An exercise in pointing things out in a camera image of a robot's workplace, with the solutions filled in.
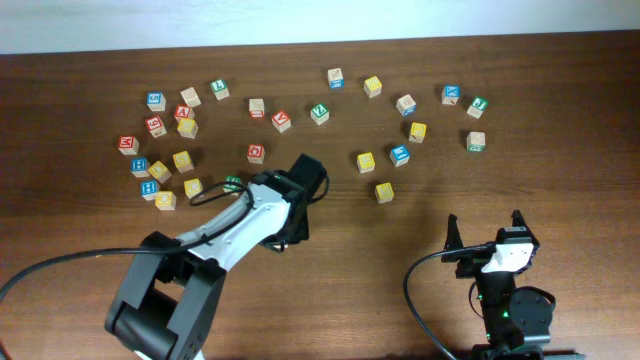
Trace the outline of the yellow O block upper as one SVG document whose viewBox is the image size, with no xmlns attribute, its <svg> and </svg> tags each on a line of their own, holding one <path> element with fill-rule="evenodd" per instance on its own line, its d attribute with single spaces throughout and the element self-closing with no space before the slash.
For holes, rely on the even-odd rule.
<svg viewBox="0 0 640 360">
<path fill-rule="evenodd" d="M 171 172 L 161 161 L 153 163 L 149 167 L 148 172 L 160 184 L 163 184 L 171 177 Z"/>
</svg>

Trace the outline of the red M block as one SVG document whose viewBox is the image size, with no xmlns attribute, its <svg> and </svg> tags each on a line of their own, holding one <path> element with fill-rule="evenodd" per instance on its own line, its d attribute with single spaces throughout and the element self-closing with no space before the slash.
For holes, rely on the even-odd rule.
<svg viewBox="0 0 640 360">
<path fill-rule="evenodd" d="M 118 150 L 124 155 L 137 155 L 139 151 L 139 141 L 135 136 L 120 136 L 117 142 Z"/>
</svg>

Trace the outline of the blue D block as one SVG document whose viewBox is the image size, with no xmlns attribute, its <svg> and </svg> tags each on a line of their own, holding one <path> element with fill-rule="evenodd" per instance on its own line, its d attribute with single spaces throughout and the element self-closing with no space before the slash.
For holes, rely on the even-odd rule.
<svg viewBox="0 0 640 360">
<path fill-rule="evenodd" d="M 400 97 L 396 102 L 396 108 L 403 117 L 414 113 L 416 106 L 417 104 L 410 94 Z"/>
</svg>

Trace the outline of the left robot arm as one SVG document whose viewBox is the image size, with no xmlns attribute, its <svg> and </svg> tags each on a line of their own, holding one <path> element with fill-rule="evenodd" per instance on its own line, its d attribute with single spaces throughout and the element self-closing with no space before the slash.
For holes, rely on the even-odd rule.
<svg viewBox="0 0 640 360">
<path fill-rule="evenodd" d="M 281 253 L 309 237 L 324 166 L 302 154 L 290 170 L 256 175 L 204 225 L 147 236 L 107 312 L 105 329 L 144 359 L 199 359 L 227 272 L 255 246 Z"/>
</svg>

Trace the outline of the blue plus block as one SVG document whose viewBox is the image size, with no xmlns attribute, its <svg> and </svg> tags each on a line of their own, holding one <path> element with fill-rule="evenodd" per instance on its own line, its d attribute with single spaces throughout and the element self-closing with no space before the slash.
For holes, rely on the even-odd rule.
<svg viewBox="0 0 640 360">
<path fill-rule="evenodd" d="M 141 196 L 147 201 L 153 201 L 159 189 L 160 187 L 156 180 L 144 181 L 140 184 Z"/>
</svg>

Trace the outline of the yellow top block far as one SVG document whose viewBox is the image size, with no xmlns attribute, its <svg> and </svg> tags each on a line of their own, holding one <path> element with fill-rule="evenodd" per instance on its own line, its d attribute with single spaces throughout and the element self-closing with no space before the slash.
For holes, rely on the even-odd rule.
<svg viewBox="0 0 640 360">
<path fill-rule="evenodd" d="M 369 98 L 376 97 L 382 92 L 382 83 L 377 76 L 372 76 L 364 81 L 364 91 Z"/>
</svg>

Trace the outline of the yellow s block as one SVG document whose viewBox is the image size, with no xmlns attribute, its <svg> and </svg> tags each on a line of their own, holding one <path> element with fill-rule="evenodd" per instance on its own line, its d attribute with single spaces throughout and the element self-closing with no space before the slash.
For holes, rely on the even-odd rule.
<svg viewBox="0 0 640 360">
<path fill-rule="evenodd" d="M 379 204 L 390 202 L 394 198 L 394 190 L 390 182 L 381 183 L 375 186 L 375 196 Z"/>
<path fill-rule="evenodd" d="M 193 160 L 187 151 L 175 153 L 172 158 L 176 169 L 180 173 L 185 173 L 194 169 Z"/>
</svg>

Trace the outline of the red A block centre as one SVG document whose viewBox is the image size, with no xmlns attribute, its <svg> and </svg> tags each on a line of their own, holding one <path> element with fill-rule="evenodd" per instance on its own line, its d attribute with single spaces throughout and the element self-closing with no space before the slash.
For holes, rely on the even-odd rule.
<svg viewBox="0 0 640 360">
<path fill-rule="evenodd" d="M 283 133 L 289 129 L 292 125 L 290 116 L 283 110 L 276 112 L 271 117 L 272 125 L 280 132 Z"/>
</svg>

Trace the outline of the red Q block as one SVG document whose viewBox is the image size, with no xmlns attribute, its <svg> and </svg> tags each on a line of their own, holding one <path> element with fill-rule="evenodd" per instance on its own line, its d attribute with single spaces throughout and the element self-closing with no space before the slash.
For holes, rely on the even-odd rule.
<svg viewBox="0 0 640 360">
<path fill-rule="evenodd" d="M 249 144 L 247 149 L 247 160 L 249 163 L 262 164 L 265 158 L 265 147 L 262 144 Z"/>
</svg>

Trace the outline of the blue S block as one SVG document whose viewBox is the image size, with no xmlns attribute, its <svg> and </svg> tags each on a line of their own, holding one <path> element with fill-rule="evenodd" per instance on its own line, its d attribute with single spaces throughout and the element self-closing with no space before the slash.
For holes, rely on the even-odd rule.
<svg viewBox="0 0 640 360">
<path fill-rule="evenodd" d="M 166 109 L 166 98 L 162 92 L 148 92 L 146 104 L 153 112 L 162 112 Z"/>
</svg>

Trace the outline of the red A block left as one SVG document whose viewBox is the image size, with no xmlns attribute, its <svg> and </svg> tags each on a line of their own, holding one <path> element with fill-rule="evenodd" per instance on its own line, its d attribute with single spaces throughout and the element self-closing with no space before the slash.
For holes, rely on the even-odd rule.
<svg viewBox="0 0 640 360">
<path fill-rule="evenodd" d="M 183 119 L 194 119 L 195 112 L 192 107 L 187 105 L 178 105 L 174 111 L 174 118 L 181 122 Z"/>
</svg>

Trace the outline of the yellow block upper left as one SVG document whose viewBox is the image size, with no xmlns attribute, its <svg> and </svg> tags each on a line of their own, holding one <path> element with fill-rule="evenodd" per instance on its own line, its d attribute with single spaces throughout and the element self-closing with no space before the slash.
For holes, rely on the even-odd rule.
<svg viewBox="0 0 640 360">
<path fill-rule="evenodd" d="M 198 125 L 194 119 L 183 118 L 180 120 L 177 131 L 182 137 L 195 139 Z"/>
</svg>

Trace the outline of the blue X block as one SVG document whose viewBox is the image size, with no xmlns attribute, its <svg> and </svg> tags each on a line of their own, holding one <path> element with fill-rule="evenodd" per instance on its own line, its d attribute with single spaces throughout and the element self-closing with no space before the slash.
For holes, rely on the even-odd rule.
<svg viewBox="0 0 640 360">
<path fill-rule="evenodd" d="M 456 105 L 461 97 L 461 88 L 459 85 L 446 84 L 441 94 L 441 103 L 443 105 Z"/>
</svg>

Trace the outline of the blue H block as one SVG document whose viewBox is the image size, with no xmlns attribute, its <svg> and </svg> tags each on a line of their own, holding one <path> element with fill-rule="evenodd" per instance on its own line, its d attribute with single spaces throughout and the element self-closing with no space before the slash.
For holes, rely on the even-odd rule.
<svg viewBox="0 0 640 360">
<path fill-rule="evenodd" d="M 131 173 L 138 178 L 149 177 L 150 163 L 146 158 L 134 158 L 131 160 Z"/>
</svg>

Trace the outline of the yellow C block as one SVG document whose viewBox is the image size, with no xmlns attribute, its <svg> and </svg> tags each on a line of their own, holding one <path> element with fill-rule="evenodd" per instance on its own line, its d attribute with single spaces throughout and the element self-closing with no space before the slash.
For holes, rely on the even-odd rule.
<svg viewBox="0 0 640 360">
<path fill-rule="evenodd" d="M 194 178 L 184 181 L 185 194 L 189 199 L 194 198 L 196 195 L 203 191 L 203 185 L 200 179 Z"/>
</svg>

